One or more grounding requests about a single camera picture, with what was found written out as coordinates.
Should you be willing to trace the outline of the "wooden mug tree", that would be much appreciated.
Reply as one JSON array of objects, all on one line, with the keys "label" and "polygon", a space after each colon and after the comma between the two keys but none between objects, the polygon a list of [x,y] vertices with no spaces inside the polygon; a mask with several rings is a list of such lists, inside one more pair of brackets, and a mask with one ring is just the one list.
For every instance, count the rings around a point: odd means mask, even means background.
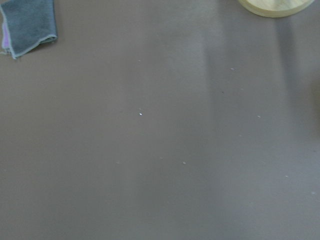
[{"label": "wooden mug tree", "polygon": [[314,0],[238,0],[249,12],[267,18],[283,18],[297,14]]}]

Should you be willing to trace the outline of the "grey folded cloth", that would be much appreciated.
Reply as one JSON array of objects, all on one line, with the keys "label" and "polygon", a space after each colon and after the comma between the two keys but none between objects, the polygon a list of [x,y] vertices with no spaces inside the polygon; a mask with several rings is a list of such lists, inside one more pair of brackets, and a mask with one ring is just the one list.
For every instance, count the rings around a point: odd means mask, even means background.
[{"label": "grey folded cloth", "polygon": [[2,54],[17,59],[57,40],[53,0],[8,0],[0,5]]}]

